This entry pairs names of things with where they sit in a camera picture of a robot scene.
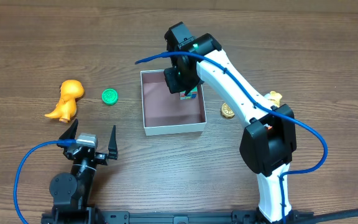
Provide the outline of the white duck toy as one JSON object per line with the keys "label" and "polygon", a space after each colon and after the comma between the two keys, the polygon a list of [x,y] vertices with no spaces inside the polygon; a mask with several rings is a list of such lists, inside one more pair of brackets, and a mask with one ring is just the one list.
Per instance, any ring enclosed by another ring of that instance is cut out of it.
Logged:
{"label": "white duck toy", "polygon": [[282,99],[282,95],[276,91],[271,91],[267,94],[266,98],[271,101],[276,107],[280,107],[280,101]]}

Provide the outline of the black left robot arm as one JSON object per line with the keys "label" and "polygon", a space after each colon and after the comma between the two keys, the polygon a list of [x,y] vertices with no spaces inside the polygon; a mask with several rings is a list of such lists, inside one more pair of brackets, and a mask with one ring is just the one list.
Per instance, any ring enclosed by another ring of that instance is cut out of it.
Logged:
{"label": "black left robot arm", "polygon": [[98,152],[98,138],[94,134],[76,135],[78,120],[59,137],[63,155],[73,162],[69,173],[56,175],[50,182],[54,210],[82,210],[88,206],[96,167],[106,166],[118,158],[116,127],[112,127],[108,152]]}

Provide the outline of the multicolour puzzle cube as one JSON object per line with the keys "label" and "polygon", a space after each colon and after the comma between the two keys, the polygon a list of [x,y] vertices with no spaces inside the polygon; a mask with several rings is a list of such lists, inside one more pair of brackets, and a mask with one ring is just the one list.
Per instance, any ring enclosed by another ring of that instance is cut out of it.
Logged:
{"label": "multicolour puzzle cube", "polygon": [[198,88],[194,87],[194,89],[190,90],[188,93],[186,91],[180,92],[180,99],[187,100],[187,99],[194,99],[197,97]]}

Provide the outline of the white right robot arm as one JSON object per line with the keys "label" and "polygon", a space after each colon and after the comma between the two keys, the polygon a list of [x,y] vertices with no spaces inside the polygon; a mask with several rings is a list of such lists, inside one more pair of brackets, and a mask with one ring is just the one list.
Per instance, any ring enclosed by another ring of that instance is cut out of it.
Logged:
{"label": "white right robot arm", "polygon": [[296,149],[295,125],[256,107],[259,103],[273,112],[294,117],[288,105],[275,106],[234,68],[221,44],[211,35],[195,37],[179,22],[165,33],[172,67],[164,70],[170,93],[185,95],[207,83],[235,112],[244,129],[240,154],[256,173],[259,212],[270,223],[281,223],[291,212],[288,182],[280,175],[290,168]]}

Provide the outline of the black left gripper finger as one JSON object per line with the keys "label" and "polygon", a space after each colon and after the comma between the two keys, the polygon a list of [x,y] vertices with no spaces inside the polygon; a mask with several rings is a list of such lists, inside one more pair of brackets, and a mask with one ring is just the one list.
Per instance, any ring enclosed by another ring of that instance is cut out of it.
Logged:
{"label": "black left gripper finger", "polygon": [[117,150],[117,142],[116,142],[116,125],[112,127],[111,137],[108,144],[108,159],[117,160],[118,158],[118,150]]}
{"label": "black left gripper finger", "polygon": [[75,119],[71,126],[59,137],[59,140],[75,139],[78,128],[78,120]]}

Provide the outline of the white cardboard box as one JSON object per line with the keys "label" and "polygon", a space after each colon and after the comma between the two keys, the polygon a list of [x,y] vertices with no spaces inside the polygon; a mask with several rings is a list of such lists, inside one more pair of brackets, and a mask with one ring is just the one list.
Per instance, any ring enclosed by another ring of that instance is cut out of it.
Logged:
{"label": "white cardboard box", "polygon": [[203,87],[194,98],[182,100],[171,94],[163,70],[140,72],[143,127],[148,136],[204,131],[206,110]]}

